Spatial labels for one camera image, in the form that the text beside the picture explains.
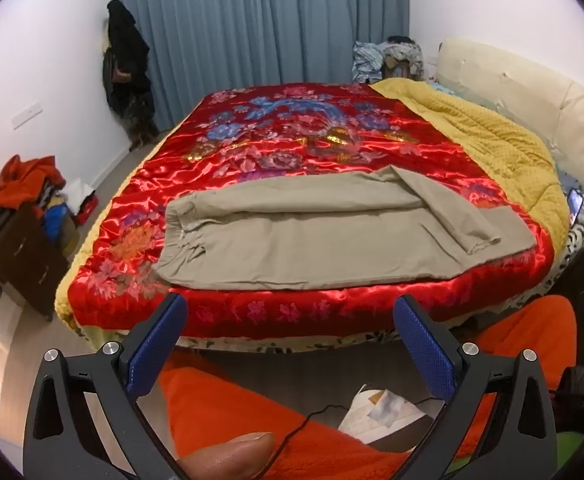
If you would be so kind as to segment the operator thumb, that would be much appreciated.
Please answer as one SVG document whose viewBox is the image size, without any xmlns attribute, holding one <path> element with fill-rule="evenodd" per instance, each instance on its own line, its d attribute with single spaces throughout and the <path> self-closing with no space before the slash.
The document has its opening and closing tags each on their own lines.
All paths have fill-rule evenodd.
<svg viewBox="0 0 584 480">
<path fill-rule="evenodd" d="M 201 448 L 179 458 L 178 464 L 190 479 L 250 479 L 266 467 L 274 449 L 270 432 L 253 432 Z"/>
</svg>

